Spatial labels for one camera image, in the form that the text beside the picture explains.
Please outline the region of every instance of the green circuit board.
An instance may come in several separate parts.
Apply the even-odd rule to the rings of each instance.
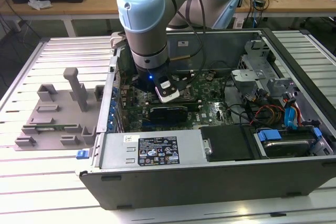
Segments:
[[[170,131],[199,129],[205,125],[233,124],[225,112],[222,98],[224,78],[207,80],[208,73],[193,81],[179,99],[162,104],[156,94],[143,92],[131,85],[127,79],[121,87],[125,130],[127,132]],[[155,123],[151,121],[150,110],[156,107],[188,108],[187,120],[179,123]]]

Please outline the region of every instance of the motherboard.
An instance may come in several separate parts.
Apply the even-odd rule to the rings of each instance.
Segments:
[[[156,93],[137,89],[131,77],[122,77],[120,100],[124,131],[192,130],[233,124],[224,103],[226,78],[214,78],[213,73],[205,72],[195,78],[178,99],[162,104]]]

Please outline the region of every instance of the floor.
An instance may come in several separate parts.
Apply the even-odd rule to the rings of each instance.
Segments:
[[[302,21],[303,19],[300,19],[294,29],[301,29],[299,24]],[[111,22],[113,30],[121,30],[122,27],[118,20]],[[271,30],[288,30],[291,23],[291,18],[269,18],[261,22],[260,27],[268,27]],[[41,37],[67,37],[61,21],[33,21],[29,24]],[[252,27],[252,22],[248,21],[245,27]],[[310,31],[331,52],[334,52],[336,33],[332,32],[332,27],[331,23],[322,18],[312,18],[306,23],[305,29]],[[107,31],[105,20],[76,20],[75,28],[78,36],[103,36],[111,33]],[[39,38],[28,29],[26,24],[22,25],[21,32],[12,33],[0,41],[0,98],[18,75],[38,42]]]

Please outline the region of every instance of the white paper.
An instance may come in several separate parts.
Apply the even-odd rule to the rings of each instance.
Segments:
[[[52,7],[50,1],[39,1],[39,0],[29,0],[28,5],[36,10]]]

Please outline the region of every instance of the robotic arm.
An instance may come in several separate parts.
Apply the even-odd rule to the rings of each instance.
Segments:
[[[212,29],[226,28],[239,0],[201,0],[205,22]],[[117,0],[119,17],[131,48],[139,80],[147,90],[155,88],[162,103],[180,95],[186,81],[176,81],[168,71],[169,52],[166,29],[202,25],[200,0]]]

